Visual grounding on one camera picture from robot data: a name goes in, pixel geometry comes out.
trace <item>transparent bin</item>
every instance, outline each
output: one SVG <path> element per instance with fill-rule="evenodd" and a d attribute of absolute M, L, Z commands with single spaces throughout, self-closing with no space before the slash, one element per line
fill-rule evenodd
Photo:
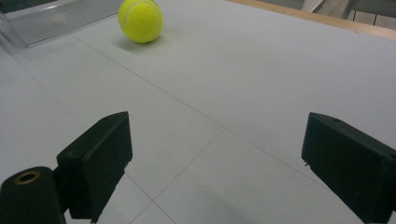
<path fill-rule="evenodd" d="M 122 3 L 122 0 L 44 1 L 48 3 L 43 4 L 43 0 L 0 0 L 0 32 L 14 44 L 30 47 L 114 15 Z"/>

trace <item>white floor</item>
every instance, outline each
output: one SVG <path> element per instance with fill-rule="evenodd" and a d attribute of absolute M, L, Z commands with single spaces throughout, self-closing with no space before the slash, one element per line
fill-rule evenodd
<path fill-rule="evenodd" d="M 343 52 L 345 57 L 361 50 L 352 45 L 353 32 L 222 1 L 209 8 L 198 2 L 159 3 L 166 24 L 160 39 L 150 45 L 128 41 L 116 17 L 30 49 L 0 39 L 0 181 L 33 166 L 55 168 L 56 155 L 97 120 L 129 111 L 134 158 L 99 223 L 361 223 L 304 167 L 300 158 L 304 126 L 309 111 L 332 112 L 396 146 L 395 123 L 389 119 L 394 103 L 382 100 L 395 93 L 394 70 L 384 69 L 383 78 L 369 83 L 371 79 L 360 73 L 371 71 L 370 67 L 353 67 L 359 61 L 340 69 L 320 62 L 325 57 L 330 63 L 343 63 L 339 49 L 322 45 L 326 35 L 318 42 L 305 41 L 306 33 L 293 29 L 317 29 L 311 35 L 335 32 L 329 37 L 333 43 L 345 41 L 350 48 Z M 221 20 L 197 23 L 200 15 L 191 13 L 225 13 L 216 8 L 276 19 L 280 25 L 256 39 L 250 32 L 258 30 L 248 28 L 248 23 L 240 21 L 246 25 L 240 29 L 246 30 L 235 35 L 235 22 L 225 21 L 220 34 L 216 31 Z M 229 33 L 227 38 L 222 38 L 224 33 Z M 314 59 L 306 52 L 282 51 L 280 45 L 270 43 L 283 33 L 296 34 L 299 42 L 282 46 L 313 46 L 314 52 L 322 50 L 318 45 L 332 53 L 320 53 Z M 358 36 L 362 43 L 378 43 L 367 45 L 367 52 L 389 45 L 388 40 Z M 264 44 L 267 49 L 256 50 Z M 206 49 L 211 53 L 204 54 Z M 359 55 L 360 59 L 370 56 Z M 291 61 L 299 57 L 316 63 Z M 256 69 L 265 60 L 265 69 L 274 76 L 262 79 Z M 376 65 L 370 65 L 374 70 L 393 64 L 391 57 L 390 62 L 374 60 Z M 226 61 L 230 67 L 223 66 Z M 288 65 L 271 63 L 275 61 Z M 322 75 L 313 79 L 329 86 L 309 86 L 294 73 L 279 79 L 286 74 L 280 72 L 290 69 L 306 78 L 311 78 L 311 71 L 321 70 Z M 333 77 L 327 76 L 326 69 L 334 71 Z M 340 70 L 351 77 L 339 76 Z M 346 85 L 355 75 L 360 78 L 356 86 Z M 284 80 L 287 90 L 276 94 L 276 84 Z M 351 90 L 356 94 L 343 94 Z M 280 116 L 279 111 L 299 119 Z M 367 119 L 374 112 L 377 119 Z M 66 216 L 69 224 L 89 223 Z"/>

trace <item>tile grout line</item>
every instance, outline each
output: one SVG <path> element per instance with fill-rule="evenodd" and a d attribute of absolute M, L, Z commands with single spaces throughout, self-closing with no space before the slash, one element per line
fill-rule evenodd
<path fill-rule="evenodd" d="M 207 119 L 209 119 L 209 120 L 215 122 L 216 124 L 218 124 L 218 125 L 219 125 L 220 127 L 222 127 L 223 129 L 225 129 L 225 130 L 227 130 L 227 131 L 229 131 L 229 132 L 235 134 L 236 136 L 242 138 L 244 141 L 246 141 L 246 142 L 250 143 L 251 145 L 253 145 L 254 147 L 258 148 L 258 149 L 261 150 L 262 152 L 266 153 L 267 155 L 271 156 L 272 158 L 276 159 L 277 161 L 280 161 L 282 164 L 286 165 L 286 166 L 289 167 L 291 170 L 293 170 L 293 171 L 295 171 L 295 172 L 297 172 L 297 173 L 303 175 L 304 177 L 306 177 L 306 178 L 308 178 L 309 180 L 311 180 L 312 182 L 314 182 L 314 183 L 320 185 L 320 186 L 323 187 L 324 189 L 329 190 L 329 189 L 327 189 L 326 187 L 324 187 L 322 184 L 318 183 L 316 180 L 314 180 L 314 179 L 312 179 L 311 177 L 309 177 L 309 176 L 303 174 L 302 172 L 300 172 L 300 171 L 297 170 L 296 168 L 294 168 L 294 167 L 292 167 L 292 166 L 286 164 L 286 163 L 283 162 L 282 160 L 280 160 L 280 159 L 278 159 L 277 157 L 273 156 L 271 153 L 267 152 L 267 151 L 264 150 L 263 148 L 258 147 L 258 146 L 256 146 L 255 144 L 251 143 L 250 141 L 248 141 L 246 138 L 240 136 L 239 134 L 230 131 L 227 127 L 221 125 L 220 123 L 218 123 L 217 121 L 213 120 L 212 118 L 210 118 L 210 117 L 207 116 L 206 114 L 200 112 L 199 110 L 195 109 L 195 108 L 192 107 L 191 105 L 186 104 L 185 102 L 183 102 L 183 101 L 181 101 L 180 99 L 176 98 L 176 97 L 175 97 L 174 95 L 172 95 L 171 93 L 169 93 L 169 92 L 163 90 L 163 89 L 160 88 L 159 86 L 157 86 L 157 85 L 153 84 L 152 82 L 148 81 L 148 80 L 145 79 L 144 77 L 139 76 L 137 73 L 131 71 L 131 70 L 128 69 L 127 67 L 123 66 L 122 64 L 120 64 L 120 63 L 118 63 L 117 61 L 113 60 L 112 58 L 108 57 L 107 55 L 105 55 L 104 53 L 102 53 L 102 52 L 99 51 L 98 49 L 95 49 L 94 47 L 92 47 L 92 46 L 89 45 L 88 43 L 84 42 L 83 40 L 79 39 L 78 37 L 76 37 L 76 36 L 74 36 L 74 35 L 71 35 L 71 36 L 73 36 L 76 40 L 80 41 L 80 42 L 83 43 L 84 45 L 88 46 L 90 49 L 93 49 L 93 50 L 96 51 L 97 53 L 99 53 L 99 54 L 101 54 L 102 56 L 108 58 L 108 59 L 109 59 L 110 61 L 112 61 L 113 63 L 118 64 L 119 66 L 121 66 L 122 68 L 124 68 L 124 69 L 126 69 L 127 71 L 131 72 L 131 73 L 134 74 L 135 76 L 140 77 L 141 79 L 143 79 L 144 81 L 146 81 L 148 84 L 152 85 L 153 87 L 157 88 L 158 90 L 164 92 L 165 94 L 167 94 L 167 95 L 171 96 L 172 98 L 176 99 L 177 101 L 181 102 L 183 105 L 187 106 L 188 108 L 192 109 L 193 111 L 195 111 L 195 112 L 199 113 L 200 115 L 204 116 L 205 118 L 207 118 Z"/>
<path fill-rule="evenodd" d="M 155 205 L 157 205 L 157 207 L 160 208 L 161 211 L 163 211 L 163 209 L 162 209 L 157 203 L 155 203 L 154 201 L 153 201 L 153 203 L 154 203 Z M 169 217 L 169 219 L 171 219 L 171 221 L 172 221 L 173 223 L 176 224 L 176 222 L 175 222 L 165 211 L 163 211 L 163 213 L 164 213 L 167 217 Z"/>
<path fill-rule="evenodd" d="M 193 108 L 192 106 L 184 103 L 183 101 L 181 101 L 180 99 L 176 98 L 174 95 L 172 95 L 171 93 L 165 91 L 164 89 L 162 89 L 161 87 L 155 85 L 154 83 L 152 83 L 151 81 L 147 80 L 144 77 L 139 76 L 137 73 L 135 73 L 134 71 L 131 71 L 129 68 L 125 67 L 124 65 L 118 63 L 117 61 L 113 60 L 112 58 L 108 57 L 107 55 L 105 55 L 104 53 L 102 53 L 101 51 L 99 51 L 98 49 L 95 49 L 94 47 L 92 47 L 91 45 L 85 43 L 83 40 L 79 39 L 78 37 L 73 36 L 76 40 L 78 40 L 79 42 L 83 43 L 84 45 L 86 45 L 87 47 L 89 47 L 90 49 L 93 49 L 95 52 L 99 53 L 100 55 L 104 56 L 105 58 L 109 59 L 111 62 L 116 63 L 117 65 L 121 66 L 123 69 L 127 70 L 128 72 L 134 74 L 135 76 L 141 78 L 142 80 L 144 80 L 145 82 L 147 82 L 149 85 L 153 86 L 154 88 L 158 89 L 159 91 L 162 91 L 163 93 L 165 93 L 166 95 L 172 97 L 173 99 L 179 101 L 180 103 L 182 103 L 183 105 L 187 106 L 188 108 L 192 109 L 193 111 L 197 112 L 198 114 L 200 114 L 201 116 L 205 117 L 206 119 L 209 119 L 210 121 L 213 121 L 214 123 L 216 123 L 217 125 L 219 125 L 221 128 L 225 128 L 223 125 L 221 125 L 220 123 L 218 123 L 217 121 L 213 120 L 212 118 L 210 118 L 209 116 L 207 116 L 206 114 L 198 111 L 197 109 Z"/>
<path fill-rule="evenodd" d="M 82 125 L 79 123 L 79 122 L 77 122 L 77 120 L 70 114 L 70 112 L 68 111 L 68 110 L 66 110 L 66 108 L 64 108 L 64 106 L 23 66 L 23 64 L 21 64 L 15 57 L 14 57 L 14 55 L 12 55 L 11 53 L 9 53 L 8 52 L 8 54 L 18 63 L 18 64 L 15 64 L 15 65 L 13 65 L 13 66 L 16 66 L 16 65 L 20 65 L 21 66 L 21 68 L 29 75 L 29 77 L 31 77 L 37 84 L 38 84 L 38 86 L 40 86 L 43 90 L 44 90 L 44 92 L 46 93 L 46 94 L 48 94 L 49 95 L 49 97 L 52 99 L 52 100 L 54 100 L 55 101 L 55 103 L 69 116 L 69 118 L 71 119 L 71 120 L 73 120 L 76 124 L 77 124 L 77 126 L 82 130 L 82 131 L 84 131 L 85 129 L 82 127 Z"/>
<path fill-rule="evenodd" d="M 197 155 L 194 156 L 194 158 L 192 158 L 192 160 L 189 162 L 189 164 L 187 164 L 178 174 L 177 176 L 175 176 L 172 181 L 166 185 L 165 188 L 163 188 L 163 190 L 161 190 L 160 193 L 157 194 L 157 196 L 155 196 L 155 198 L 153 199 L 153 201 L 155 202 L 155 200 L 166 190 L 168 189 L 168 187 L 199 157 L 201 156 L 209 147 L 210 145 L 212 145 L 212 143 L 218 139 L 222 133 L 224 133 L 226 129 L 223 128 L 205 147 L 204 149 L 202 149 Z"/>
<path fill-rule="evenodd" d="M 279 161 L 280 163 L 282 163 L 282 164 L 284 164 L 285 166 L 289 167 L 291 170 L 293 170 L 293 171 L 297 172 L 298 174 L 300 174 L 300 175 L 306 177 L 307 179 L 311 180 L 311 181 L 314 182 L 315 184 L 320 185 L 320 186 L 323 187 L 324 189 L 327 189 L 325 186 L 323 186 L 322 184 L 318 183 L 316 180 L 314 180 L 314 179 L 312 179 L 311 177 L 309 177 L 309 176 L 303 174 L 302 172 L 300 172 L 300 171 L 297 170 L 296 168 L 294 168 L 294 167 L 288 165 L 287 163 L 283 162 L 282 160 L 280 160 L 280 159 L 277 158 L 276 156 L 272 155 L 271 153 L 265 151 L 264 149 L 262 149 L 262 148 L 260 148 L 260 147 L 258 147 L 258 146 L 256 146 L 256 145 L 254 145 L 253 143 L 251 143 L 250 141 L 248 141 L 248 140 L 245 139 L 244 137 L 239 136 L 237 133 L 234 133 L 233 131 L 229 130 L 228 128 L 225 128 L 225 129 L 226 129 L 228 132 L 230 132 L 230 133 L 232 133 L 232 134 L 235 134 L 236 136 L 240 137 L 241 139 L 243 139 L 243 140 L 246 141 L 247 143 L 251 144 L 252 146 L 258 148 L 260 151 L 262 151 L 263 153 L 267 154 L 268 156 L 270 156 L 271 158 L 275 159 L 276 161 Z"/>
<path fill-rule="evenodd" d="M 12 58 L 12 60 L 15 61 L 15 63 L 8 63 L 8 64 L 6 65 L 6 67 L 2 68 L 2 71 L 7 71 L 7 70 L 9 70 L 10 68 L 14 67 L 15 65 L 18 65 L 18 64 L 19 64 L 19 62 L 14 58 L 14 56 L 12 56 L 12 55 L 8 52 L 8 50 L 7 50 L 6 48 L 4 48 L 2 45 L 0 45 L 0 49 L 2 49 L 3 51 L 5 51 L 5 52 Z"/>
<path fill-rule="evenodd" d="M 129 224 L 133 223 L 134 220 L 137 219 L 137 218 L 140 216 L 140 214 L 142 214 L 152 203 L 154 203 L 154 201 L 149 202 L 149 204 L 146 205 L 146 206 L 142 209 L 142 211 L 140 211 L 139 214 L 137 214 L 137 216 L 134 217 L 134 219 L 132 219 L 132 221 L 131 221 Z"/>
<path fill-rule="evenodd" d="M 137 184 L 137 182 L 136 181 L 134 181 L 134 179 L 130 176 L 130 175 L 128 175 L 126 172 L 124 173 L 125 175 L 127 175 L 150 199 L 151 199 L 151 201 L 153 202 L 154 200 L 143 190 L 143 188 L 142 187 L 140 187 L 140 185 L 139 184 Z"/>

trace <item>white surface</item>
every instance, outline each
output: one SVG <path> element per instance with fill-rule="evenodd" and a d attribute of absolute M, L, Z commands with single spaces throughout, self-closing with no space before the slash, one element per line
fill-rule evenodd
<path fill-rule="evenodd" d="M 227 131 L 155 201 L 176 223 L 361 223 L 329 191 Z"/>
<path fill-rule="evenodd" d="M 17 64 L 14 60 L 1 46 L 0 46 L 0 70 L 6 71 L 12 65 Z"/>
<path fill-rule="evenodd" d="M 148 223 L 174 224 L 155 203 L 151 203 L 131 224 Z"/>
<path fill-rule="evenodd" d="M 83 131 L 127 110 L 133 181 L 100 221 L 359 223 L 304 167 L 306 120 L 324 113 L 396 147 L 396 42 L 222 0 L 158 4 L 164 30 L 148 45 L 112 17 L 5 45 L 15 60 L 0 50 L 0 178 L 54 168 Z"/>
<path fill-rule="evenodd" d="M 396 147 L 395 41 L 223 1 L 159 4 L 151 45 L 130 44 L 115 18 L 74 36 L 306 175 L 311 111 Z"/>

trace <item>wooden edge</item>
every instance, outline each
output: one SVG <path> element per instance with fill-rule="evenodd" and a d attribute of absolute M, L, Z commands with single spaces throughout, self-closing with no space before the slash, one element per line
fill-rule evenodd
<path fill-rule="evenodd" d="M 226 0 L 226 1 L 242 4 L 249 7 L 262 8 L 265 10 L 285 14 L 288 16 L 292 16 L 308 21 L 316 21 L 330 26 L 353 30 L 355 32 L 362 34 L 375 35 L 387 39 L 396 40 L 396 30 L 391 30 L 379 26 L 373 26 L 373 25 L 358 23 L 354 21 L 346 21 L 339 18 L 323 16 L 315 13 L 310 13 L 307 11 L 301 11 L 294 8 L 282 7 L 264 2 L 259 2 L 257 0 Z"/>

